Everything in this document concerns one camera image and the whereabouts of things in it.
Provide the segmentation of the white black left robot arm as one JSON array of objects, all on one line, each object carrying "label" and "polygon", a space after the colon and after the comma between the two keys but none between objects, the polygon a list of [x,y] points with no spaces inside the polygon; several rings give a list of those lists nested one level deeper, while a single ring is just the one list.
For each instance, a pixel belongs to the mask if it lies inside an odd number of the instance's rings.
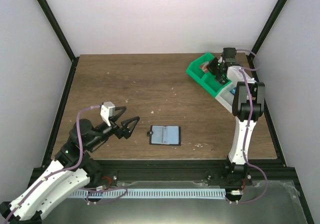
[{"label": "white black left robot arm", "polygon": [[67,142],[42,175],[16,199],[1,203],[4,222],[41,223],[74,191],[98,184],[102,179],[102,167],[90,154],[113,135],[118,139],[130,138],[140,118],[136,116],[117,125],[126,109],[104,102],[80,110]]}]

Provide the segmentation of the black leather card holder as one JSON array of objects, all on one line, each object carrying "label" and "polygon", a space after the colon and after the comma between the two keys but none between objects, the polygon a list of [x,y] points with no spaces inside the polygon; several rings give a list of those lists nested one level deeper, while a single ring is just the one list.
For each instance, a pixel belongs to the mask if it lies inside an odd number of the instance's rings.
[{"label": "black leather card holder", "polygon": [[147,132],[150,145],[181,146],[180,126],[151,125]]}]

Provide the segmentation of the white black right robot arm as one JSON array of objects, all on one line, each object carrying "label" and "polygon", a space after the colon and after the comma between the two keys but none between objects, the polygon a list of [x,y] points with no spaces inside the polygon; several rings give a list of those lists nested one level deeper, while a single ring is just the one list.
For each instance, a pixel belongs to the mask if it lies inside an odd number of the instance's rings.
[{"label": "white black right robot arm", "polygon": [[231,164],[247,164],[253,129],[264,112],[265,84],[251,77],[236,61],[236,48],[223,48],[219,58],[206,66],[221,85],[215,97],[235,117],[235,134],[228,159]]}]

